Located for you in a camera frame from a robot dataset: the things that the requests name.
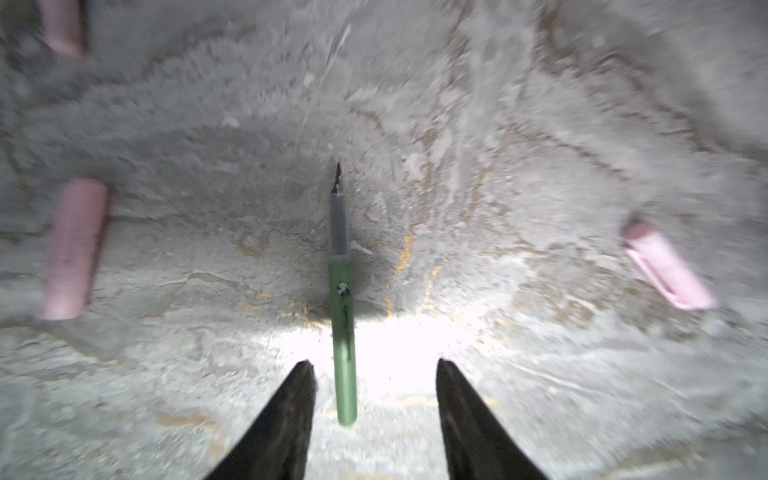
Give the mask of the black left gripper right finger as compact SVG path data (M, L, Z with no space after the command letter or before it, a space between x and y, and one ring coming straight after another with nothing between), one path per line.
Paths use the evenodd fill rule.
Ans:
M451 479L544 479L457 365L441 359L436 394Z

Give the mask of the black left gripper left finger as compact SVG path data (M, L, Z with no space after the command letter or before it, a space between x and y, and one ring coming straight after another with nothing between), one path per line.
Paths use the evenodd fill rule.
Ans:
M260 414L209 479L302 479L311 439L317 382L303 360L292 368Z

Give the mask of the green pen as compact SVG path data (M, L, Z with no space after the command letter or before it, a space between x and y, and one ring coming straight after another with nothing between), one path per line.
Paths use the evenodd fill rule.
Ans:
M349 254L342 168L336 163L329 196L328 267L337 419L350 427L357 420L357 371L354 320L354 269Z

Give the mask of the pink pen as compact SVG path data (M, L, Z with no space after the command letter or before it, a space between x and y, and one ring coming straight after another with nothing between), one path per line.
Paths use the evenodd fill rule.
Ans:
M80 0L39 0L42 33L46 45L67 58L85 54L85 30Z

